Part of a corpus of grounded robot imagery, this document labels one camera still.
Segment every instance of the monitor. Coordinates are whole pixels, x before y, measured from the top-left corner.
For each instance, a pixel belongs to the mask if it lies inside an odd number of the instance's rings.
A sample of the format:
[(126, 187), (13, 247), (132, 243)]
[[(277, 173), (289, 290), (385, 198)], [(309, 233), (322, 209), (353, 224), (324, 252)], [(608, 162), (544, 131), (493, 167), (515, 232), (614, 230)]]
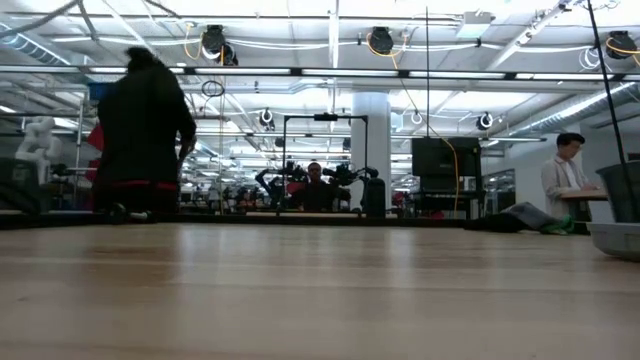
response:
[[(480, 176), (480, 141), (478, 138), (449, 138), (456, 150), (458, 176)], [(440, 138), (418, 138), (411, 141), (414, 176), (455, 176), (453, 151)]]

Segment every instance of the white shirt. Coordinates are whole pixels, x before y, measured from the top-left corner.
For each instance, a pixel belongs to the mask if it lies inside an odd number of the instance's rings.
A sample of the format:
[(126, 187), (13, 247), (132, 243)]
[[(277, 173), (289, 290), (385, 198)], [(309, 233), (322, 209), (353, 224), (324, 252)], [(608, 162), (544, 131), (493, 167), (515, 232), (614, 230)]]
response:
[(576, 173), (573, 171), (573, 167), (569, 164), (568, 161), (562, 163), (562, 167), (564, 171), (567, 173), (567, 178), (569, 179), (569, 185), (576, 189), (580, 190), (580, 185), (578, 185), (578, 181), (576, 180)]

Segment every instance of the green object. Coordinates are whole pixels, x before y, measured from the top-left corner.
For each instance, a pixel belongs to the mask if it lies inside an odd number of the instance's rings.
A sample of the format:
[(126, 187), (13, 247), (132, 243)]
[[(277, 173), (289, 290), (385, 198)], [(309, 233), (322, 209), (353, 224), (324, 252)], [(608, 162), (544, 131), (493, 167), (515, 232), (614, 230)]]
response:
[(573, 218), (569, 215), (565, 215), (557, 223), (547, 225), (542, 229), (540, 229), (540, 232), (543, 234), (569, 235), (573, 232), (573, 228), (574, 228)]

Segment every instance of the white column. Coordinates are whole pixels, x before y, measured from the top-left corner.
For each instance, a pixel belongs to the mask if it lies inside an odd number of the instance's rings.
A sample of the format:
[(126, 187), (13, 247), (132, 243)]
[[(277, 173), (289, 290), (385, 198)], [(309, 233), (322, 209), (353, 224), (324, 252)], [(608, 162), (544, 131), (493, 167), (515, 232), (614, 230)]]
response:
[[(387, 92), (356, 92), (352, 95), (351, 114), (369, 116), (367, 165), (376, 168), (386, 184), (387, 209), (391, 208), (391, 106)], [(365, 124), (351, 120), (351, 163), (364, 167)], [(360, 208), (362, 182), (351, 185), (351, 209)]]

